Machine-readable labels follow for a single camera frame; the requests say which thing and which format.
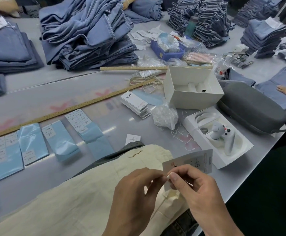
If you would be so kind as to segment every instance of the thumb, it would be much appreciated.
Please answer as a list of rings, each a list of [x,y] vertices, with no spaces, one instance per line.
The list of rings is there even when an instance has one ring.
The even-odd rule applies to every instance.
[[[191,189],[191,187],[175,172],[169,174],[171,182],[176,187],[177,190],[183,195],[186,201],[189,201],[194,197],[196,192]]]

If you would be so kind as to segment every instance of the table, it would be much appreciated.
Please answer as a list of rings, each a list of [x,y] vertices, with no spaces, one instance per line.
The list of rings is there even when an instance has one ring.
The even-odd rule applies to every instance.
[[[167,19],[168,15],[158,22],[137,24],[133,30],[149,30],[160,25],[161,30],[170,32],[172,29],[166,25]],[[21,30],[27,32],[29,39],[34,42],[39,50],[38,21],[36,19],[19,19],[16,22]],[[233,46],[240,43],[239,39],[243,34],[243,30],[243,28],[237,26],[235,30],[230,32],[231,39],[223,46],[212,49],[212,52],[224,53],[230,51]],[[44,56],[41,49],[38,52],[41,57]],[[144,54],[155,56],[150,47],[146,51],[136,51],[136,53],[140,57],[143,57]],[[286,62],[271,58],[257,60],[247,69],[238,71],[257,82],[263,82],[270,79],[284,66],[286,66]],[[32,118],[39,114],[45,115],[51,111],[75,105],[126,87],[127,80],[125,79],[132,74],[133,71],[96,71],[76,74],[56,70],[54,66],[46,66],[38,71],[8,75],[8,94],[0,97],[0,116],[2,116],[0,118],[4,119],[7,115],[14,122],[21,122],[26,118]],[[141,141],[145,145],[157,144],[162,146],[170,150],[174,157],[200,150],[200,147],[191,139],[184,127],[179,127],[179,123],[176,125],[176,129],[179,127],[182,134],[174,135],[169,129],[156,127],[152,117],[141,120],[121,104],[118,96],[85,107],[83,110],[92,121],[98,124],[116,151],[125,145],[127,134],[140,135]],[[178,109],[180,121],[194,112],[196,110]],[[81,153],[75,157],[74,162],[67,165],[61,164],[56,160],[48,146],[49,156],[29,165],[25,170],[1,180],[0,217],[31,201],[38,194],[58,186],[94,162],[90,150],[64,116],[45,121],[40,126],[43,127],[58,119],[62,120],[62,123],[80,148]],[[216,179],[225,202],[282,135],[280,133],[275,137],[271,135],[257,136],[234,120],[230,118],[228,120],[254,144],[254,147],[235,162],[220,170],[213,166],[211,175]],[[201,229],[198,228],[194,235],[198,235],[200,232]]]

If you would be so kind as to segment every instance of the white box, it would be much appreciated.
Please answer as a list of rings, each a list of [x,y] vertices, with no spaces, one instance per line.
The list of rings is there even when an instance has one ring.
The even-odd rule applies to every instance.
[[[164,92],[176,108],[198,110],[213,106],[224,95],[211,69],[176,66],[168,67]]]
[[[224,152],[224,141],[223,139],[213,140],[210,137],[212,133],[213,121],[218,121],[226,128],[231,128],[235,131],[234,146],[231,151],[231,155],[226,155]],[[253,147],[253,144],[244,137],[219,111],[214,107],[209,107],[205,110],[199,111],[186,117],[182,123],[186,130],[190,133],[196,143],[201,147],[202,150],[208,150],[213,148],[213,164],[217,169],[227,166],[232,163],[240,156],[245,154],[248,150]],[[202,130],[207,129],[208,133],[203,134]]]

